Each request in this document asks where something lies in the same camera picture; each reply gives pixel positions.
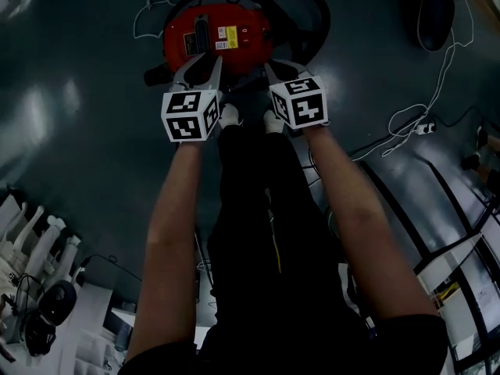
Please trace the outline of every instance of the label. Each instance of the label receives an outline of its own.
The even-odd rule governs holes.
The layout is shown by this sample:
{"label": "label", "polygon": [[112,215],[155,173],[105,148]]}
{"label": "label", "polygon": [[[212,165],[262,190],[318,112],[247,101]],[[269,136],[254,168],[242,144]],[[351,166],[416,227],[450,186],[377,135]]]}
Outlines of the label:
{"label": "label", "polygon": [[186,55],[197,55],[198,45],[196,44],[196,33],[184,35],[184,47],[186,48]]}
{"label": "label", "polygon": [[218,28],[219,30],[219,39],[225,39],[226,38],[226,27],[220,27]]}
{"label": "label", "polygon": [[229,43],[227,41],[216,41],[216,50],[227,50]]}
{"label": "label", "polygon": [[226,27],[226,35],[229,48],[238,48],[238,32],[236,27]]}
{"label": "label", "polygon": [[9,272],[9,280],[10,283],[17,288],[19,286],[19,279],[17,279],[17,276],[14,275],[12,272]]}

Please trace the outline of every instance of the black pants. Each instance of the black pants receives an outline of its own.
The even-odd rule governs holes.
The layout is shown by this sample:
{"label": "black pants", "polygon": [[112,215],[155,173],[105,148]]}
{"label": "black pants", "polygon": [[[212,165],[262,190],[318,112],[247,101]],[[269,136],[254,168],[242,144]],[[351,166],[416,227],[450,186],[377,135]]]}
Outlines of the black pants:
{"label": "black pants", "polygon": [[283,134],[256,138],[229,126],[219,150],[222,209],[208,243],[218,323],[277,327],[296,324],[299,316],[332,316],[332,300],[345,305],[338,243],[291,142]]}
{"label": "black pants", "polygon": [[495,196],[500,196],[500,173],[496,170],[491,170],[487,177],[486,186]]}

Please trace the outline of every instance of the sneaker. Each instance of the sneaker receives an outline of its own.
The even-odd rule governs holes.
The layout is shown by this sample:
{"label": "sneaker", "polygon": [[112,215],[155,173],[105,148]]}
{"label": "sneaker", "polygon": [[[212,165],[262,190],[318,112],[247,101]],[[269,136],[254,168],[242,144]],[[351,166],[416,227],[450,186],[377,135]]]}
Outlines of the sneaker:
{"label": "sneaker", "polygon": [[480,158],[479,153],[474,153],[472,155],[469,155],[469,157],[466,157],[465,159],[462,160],[461,163],[462,169],[464,171],[467,170],[477,171],[477,168],[479,167],[479,158]]}
{"label": "sneaker", "polygon": [[479,126],[477,128],[476,132],[476,149],[479,150],[480,148],[484,147],[485,145],[488,144],[488,133],[483,129],[482,126]]}
{"label": "sneaker", "polygon": [[228,125],[239,125],[240,124],[240,113],[234,105],[226,103],[223,107],[222,114],[220,115],[220,126],[222,129]]}
{"label": "sneaker", "polygon": [[284,121],[277,117],[271,110],[267,110],[264,114],[264,126],[266,127],[267,134],[282,134]]}

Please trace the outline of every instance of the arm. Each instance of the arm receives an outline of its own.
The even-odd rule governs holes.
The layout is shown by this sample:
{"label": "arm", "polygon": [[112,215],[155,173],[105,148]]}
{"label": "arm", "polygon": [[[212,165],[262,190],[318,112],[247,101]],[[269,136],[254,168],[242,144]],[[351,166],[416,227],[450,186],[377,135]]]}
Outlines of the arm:
{"label": "arm", "polygon": [[149,224],[141,296],[127,361],[156,346],[195,337],[195,206],[201,145],[173,157]]}
{"label": "arm", "polygon": [[395,244],[377,195],[326,127],[305,128],[363,297],[379,320],[436,309]]}

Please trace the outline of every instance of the floor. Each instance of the floor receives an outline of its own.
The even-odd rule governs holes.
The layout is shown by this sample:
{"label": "floor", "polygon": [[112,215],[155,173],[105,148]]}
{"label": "floor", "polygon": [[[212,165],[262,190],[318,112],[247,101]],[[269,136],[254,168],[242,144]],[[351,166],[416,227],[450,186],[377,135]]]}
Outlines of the floor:
{"label": "floor", "polygon": [[[81,236],[82,256],[113,254],[136,274],[142,271],[148,219],[174,153],[159,118],[167,88],[146,87],[142,79],[145,70],[162,62],[161,43],[132,38],[134,17],[144,3],[25,0],[15,16],[0,21],[0,180],[61,216]],[[330,129],[349,152],[386,135],[395,111],[430,101],[444,52],[429,54],[410,43],[398,0],[327,3],[330,35],[309,69],[327,85]],[[466,42],[470,17],[463,2],[456,6],[455,35]],[[145,14],[139,31],[161,29],[168,9],[162,5]],[[457,49],[433,113],[452,122],[477,105],[499,123],[500,35],[473,3],[471,9],[475,42]],[[243,115],[265,109],[255,103],[264,100],[245,97]],[[420,158],[441,171],[474,221],[482,205],[473,191],[482,194],[484,188],[459,162],[473,152],[479,123],[480,116],[471,112],[457,127],[415,136],[387,158],[377,151],[366,159],[431,249],[458,240],[464,231]],[[293,142],[309,164],[304,141]],[[220,174],[216,141],[207,141],[197,215],[204,241],[220,208]],[[316,174],[309,170],[307,176],[314,180]],[[320,182],[312,193],[325,208]],[[418,252],[390,209],[387,214],[415,265]],[[92,262],[87,276],[124,299],[137,299],[140,284],[105,262]]]}

